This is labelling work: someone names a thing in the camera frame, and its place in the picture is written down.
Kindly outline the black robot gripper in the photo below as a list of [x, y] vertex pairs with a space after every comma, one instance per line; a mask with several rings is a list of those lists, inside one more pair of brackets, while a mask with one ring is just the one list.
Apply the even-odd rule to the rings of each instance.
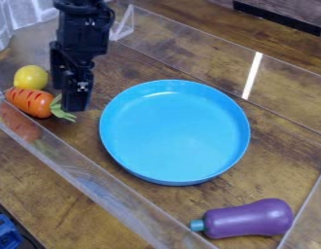
[[[54, 89], [62, 90], [62, 109], [86, 109], [93, 88], [93, 58], [107, 51], [114, 11], [103, 0], [53, 0], [59, 11], [57, 39], [49, 44]], [[87, 67], [70, 71], [70, 67]]]

